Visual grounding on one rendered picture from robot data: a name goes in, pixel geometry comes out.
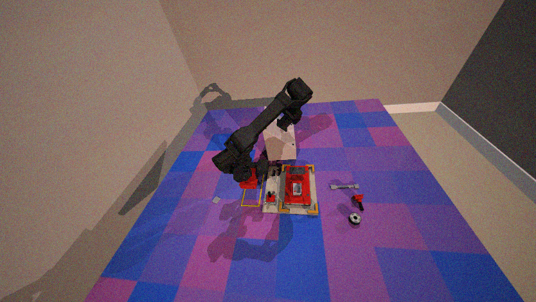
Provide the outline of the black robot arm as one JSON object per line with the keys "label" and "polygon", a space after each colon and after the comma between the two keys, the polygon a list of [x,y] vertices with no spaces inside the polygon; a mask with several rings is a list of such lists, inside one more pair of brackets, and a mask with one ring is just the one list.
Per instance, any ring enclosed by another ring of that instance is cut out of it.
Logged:
{"label": "black robot arm", "polygon": [[[286,90],[291,99],[285,93]],[[252,177],[252,170],[245,163],[234,162],[248,156],[258,141],[259,134],[281,113],[284,113],[284,116],[280,120],[277,119],[279,128],[287,131],[291,123],[296,125],[301,119],[301,106],[311,99],[312,94],[313,91],[300,77],[288,81],[282,91],[275,96],[274,101],[252,123],[232,133],[224,143],[226,149],[211,158],[215,166],[222,172],[233,164],[233,179],[236,182],[247,181]]]}

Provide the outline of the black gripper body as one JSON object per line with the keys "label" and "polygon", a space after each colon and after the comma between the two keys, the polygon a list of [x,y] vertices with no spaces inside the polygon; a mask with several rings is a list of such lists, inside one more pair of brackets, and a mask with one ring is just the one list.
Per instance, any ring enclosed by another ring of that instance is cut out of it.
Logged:
{"label": "black gripper body", "polygon": [[[250,153],[249,153],[250,154]],[[236,160],[234,163],[236,164],[247,164],[249,168],[256,168],[256,171],[259,173],[259,174],[267,174],[268,173],[268,168],[269,168],[269,161],[268,159],[259,159],[256,163],[252,163],[252,158],[250,157],[250,155],[248,154],[248,156],[244,159],[240,159],[240,160]],[[231,173],[233,172],[233,164],[231,164],[230,166],[228,166],[225,170],[223,170],[223,173]]]}

